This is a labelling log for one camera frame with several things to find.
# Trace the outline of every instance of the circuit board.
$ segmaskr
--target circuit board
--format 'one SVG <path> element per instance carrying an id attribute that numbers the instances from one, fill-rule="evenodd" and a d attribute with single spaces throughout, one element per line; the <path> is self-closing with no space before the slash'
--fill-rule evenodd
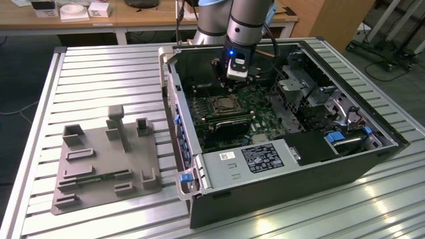
<path id="1" fill-rule="evenodd" d="M 202 152 L 246 146 L 285 135 L 266 90 L 260 86 L 225 96 L 194 96 L 188 98 L 188 104 Z"/>

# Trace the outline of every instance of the white label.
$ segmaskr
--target white label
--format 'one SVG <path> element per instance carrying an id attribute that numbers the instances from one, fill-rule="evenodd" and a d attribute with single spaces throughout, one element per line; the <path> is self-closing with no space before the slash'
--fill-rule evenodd
<path id="1" fill-rule="evenodd" d="M 236 58 L 236 59 L 234 59 L 234 62 L 236 62 L 237 64 L 241 64 L 241 65 L 245 64 L 245 60 L 242 60 L 242 59 L 237 59 L 237 58 Z"/>
<path id="2" fill-rule="evenodd" d="M 234 153 L 233 152 L 221 153 L 220 158 L 221 158 L 221 160 L 234 158 Z"/>
<path id="3" fill-rule="evenodd" d="M 112 23 L 93 23 L 93 26 L 113 26 Z"/>

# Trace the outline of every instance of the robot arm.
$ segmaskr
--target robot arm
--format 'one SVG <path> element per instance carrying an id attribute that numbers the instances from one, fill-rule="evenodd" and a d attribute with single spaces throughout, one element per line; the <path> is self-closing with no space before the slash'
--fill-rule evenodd
<path id="1" fill-rule="evenodd" d="M 193 44 L 224 43 L 220 59 L 212 61 L 217 78 L 232 91 L 249 84 L 248 69 L 256 44 L 270 24 L 273 0 L 200 0 L 198 30 Z"/>

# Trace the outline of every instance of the blue latch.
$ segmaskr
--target blue latch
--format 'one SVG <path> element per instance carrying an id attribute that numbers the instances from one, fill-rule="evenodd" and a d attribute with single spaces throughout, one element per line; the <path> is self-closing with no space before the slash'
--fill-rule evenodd
<path id="1" fill-rule="evenodd" d="M 190 183 L 193 182 L 193 175 L 192 173 L 185 173 L 180 175 L 180 182 L 181 183 Z"/>
<path id="2" fill-rule="evenodd" d="M 178 121 L 180 121 L 180 115 L 176 115 L 176 117 L 174 117 L 174 124 L 177 124 Z"/>
<path id="3" fill-rule="evenodd" d="M 330 132 L 326 135 L 326 138 L 329 140 L 330 143 L 335 142 L 335 141 L 341 141 L 345 139 L 343 135 L 341 134 L 341 132 L 335 131 L 335 132 Z"/>
<path id="4" fill-rule="evenodd" d="M 365 132 L 366 136 L 369 136 L 371 134 L 371 129 L 369 128 L 369 126 L 363 127 L 363 132 Z"/>

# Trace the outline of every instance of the white box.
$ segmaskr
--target white box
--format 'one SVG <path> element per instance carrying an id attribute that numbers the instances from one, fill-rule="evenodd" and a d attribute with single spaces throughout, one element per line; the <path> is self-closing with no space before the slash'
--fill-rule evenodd
<path id="1" fill-rule="evenodd" d="M 30 4 L 37 17 L 58 16 L 57 4 L 53 1 L 32 1 Z"/>
<path id="2" fill-rule="evenodd" d="M 371 30 L 371 28 L 367 25 L 365 25 L 363 23 L 361 23 L 358 28 L 357 28 L 353 40 L 362 42 L 365 40 L 366 35 L 369 34 L 370 30 Z"/>
<path id="3" fill-rule="evenodd" d="M 92 2 L 90 7 L 88 8 L 88 14 L 92 17 L 109 17 L 110 7 L 106 2 Z"/>
<path id="4" fill-rule="evenodd" d="M 86 8 L 77 4 L 68 4 L 60 8 L 60 21 L 73 22 L 73 21 L 88 21 Z"/>

